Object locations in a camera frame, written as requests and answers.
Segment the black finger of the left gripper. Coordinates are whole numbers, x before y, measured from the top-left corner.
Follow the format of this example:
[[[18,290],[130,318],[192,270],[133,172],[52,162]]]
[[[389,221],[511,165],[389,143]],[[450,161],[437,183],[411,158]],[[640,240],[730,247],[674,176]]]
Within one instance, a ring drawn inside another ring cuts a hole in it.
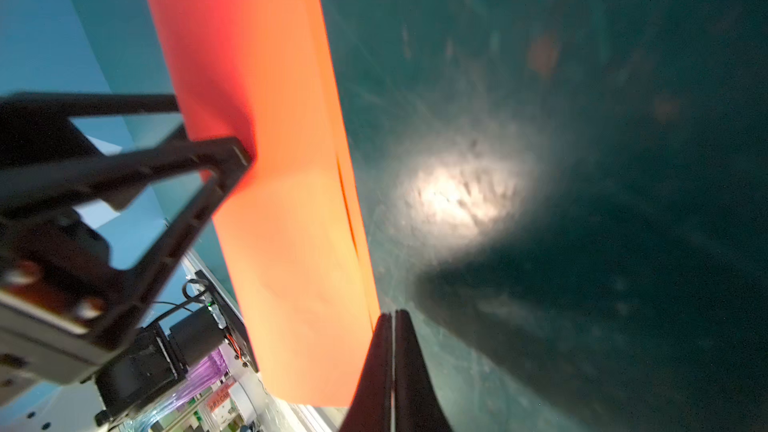
[[[244,177],[251,156],[234,137],[192,141],[183,129],[153,148],[108,155],[87,139],[75,120],[177,110],[171,94],[29,92],[4,97],[1,218],[43,220],[94,201],[123,210],[157,182],[202,173],[202,187],[132,268],[128,303],[151,305],[182,255]]]

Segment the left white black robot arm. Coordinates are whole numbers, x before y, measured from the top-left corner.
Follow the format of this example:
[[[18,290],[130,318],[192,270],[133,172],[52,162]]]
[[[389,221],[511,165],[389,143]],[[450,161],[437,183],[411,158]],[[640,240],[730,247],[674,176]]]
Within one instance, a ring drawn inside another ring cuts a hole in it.
[[[143,318],[252,159],[234,137],[190,140],[183,128],[153,148],[115,155],[75,125],[86,117],[178,110],[160,95],[17,93],[1,100],[1,399],[43,381],[93,381],[94,421],[115,426],[181,384],[223,331],[207,311],[215,290],[173,333]],[[201,189],[127,268],[80,207],[126,209],[156,182],[202,173]]]

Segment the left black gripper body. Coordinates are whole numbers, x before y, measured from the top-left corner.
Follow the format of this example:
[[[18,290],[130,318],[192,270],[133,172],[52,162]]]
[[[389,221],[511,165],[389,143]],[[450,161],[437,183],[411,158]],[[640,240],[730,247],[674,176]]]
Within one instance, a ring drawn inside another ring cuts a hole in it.
[[[147,302],[126,299],[150,248],[150,211],[106,205],[43,220],[1,218],[1,399],[103,367],[136,334]]]

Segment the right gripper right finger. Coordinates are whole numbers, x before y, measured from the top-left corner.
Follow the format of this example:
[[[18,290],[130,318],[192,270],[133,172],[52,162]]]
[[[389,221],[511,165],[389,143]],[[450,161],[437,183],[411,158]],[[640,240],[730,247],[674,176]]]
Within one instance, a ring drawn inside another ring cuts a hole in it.
[[[395,313],[394,425],[399,432],[450,432],[436,397],[410,314]]]

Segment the red square paper sheet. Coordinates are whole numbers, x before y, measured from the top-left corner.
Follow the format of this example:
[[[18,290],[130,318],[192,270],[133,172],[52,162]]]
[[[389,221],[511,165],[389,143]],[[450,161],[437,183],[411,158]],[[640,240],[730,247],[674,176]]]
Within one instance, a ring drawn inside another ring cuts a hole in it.
[[[187,134],[253,163],[214,226],[269,393],[346,407],[379,314],[321,0],[147,0]]]

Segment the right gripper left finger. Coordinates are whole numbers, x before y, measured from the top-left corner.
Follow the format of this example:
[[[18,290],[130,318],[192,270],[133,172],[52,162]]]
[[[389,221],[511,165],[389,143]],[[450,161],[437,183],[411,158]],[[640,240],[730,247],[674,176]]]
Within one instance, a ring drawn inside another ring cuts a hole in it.
[[[390,432],[392,422],[393,324],[382,314],[340,432]]]

